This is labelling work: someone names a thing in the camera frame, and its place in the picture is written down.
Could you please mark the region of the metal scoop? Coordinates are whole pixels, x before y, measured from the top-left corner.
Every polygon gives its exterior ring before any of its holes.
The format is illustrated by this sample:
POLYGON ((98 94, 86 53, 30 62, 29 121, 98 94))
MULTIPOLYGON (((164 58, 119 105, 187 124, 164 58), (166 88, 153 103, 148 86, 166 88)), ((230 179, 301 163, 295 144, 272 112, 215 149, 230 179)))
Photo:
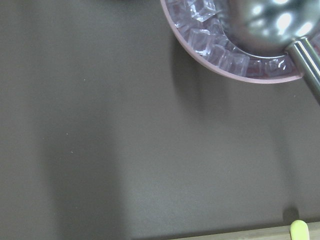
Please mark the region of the metal scoop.
POLYGON ((310 43, 320 30, 318 0, 224 0, 219 19, 243 52, 262 58, 288 54, 320 99, 320 57, 310 43))

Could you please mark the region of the pink bowl with ice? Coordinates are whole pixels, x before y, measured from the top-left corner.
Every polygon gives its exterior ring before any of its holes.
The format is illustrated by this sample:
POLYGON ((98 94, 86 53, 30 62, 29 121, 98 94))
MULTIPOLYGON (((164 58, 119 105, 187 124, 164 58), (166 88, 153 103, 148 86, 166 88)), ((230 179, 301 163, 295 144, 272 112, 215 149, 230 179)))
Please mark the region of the pink bowl with ice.
MULTIPOLYGON (((163 0, 165 17, 182 47, 199 63, 222 76, 249 83, 277 84, 303 74, 288 54, 252 56, 234 45, 220 21, 223 0, 163 0)), ((320 30, 310 38, 320 47, 320 30)))

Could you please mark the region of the yellow plastic knife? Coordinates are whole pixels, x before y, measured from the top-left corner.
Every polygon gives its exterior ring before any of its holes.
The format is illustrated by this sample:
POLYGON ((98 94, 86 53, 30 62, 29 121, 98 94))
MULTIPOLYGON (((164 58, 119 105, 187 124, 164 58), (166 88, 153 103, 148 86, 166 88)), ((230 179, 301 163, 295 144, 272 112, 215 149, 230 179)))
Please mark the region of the yellow plastic knife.
POLYGON ((291 240, 309 240, 310 233, 306 222, 303 220, 295 220, 290 225, 291 240))

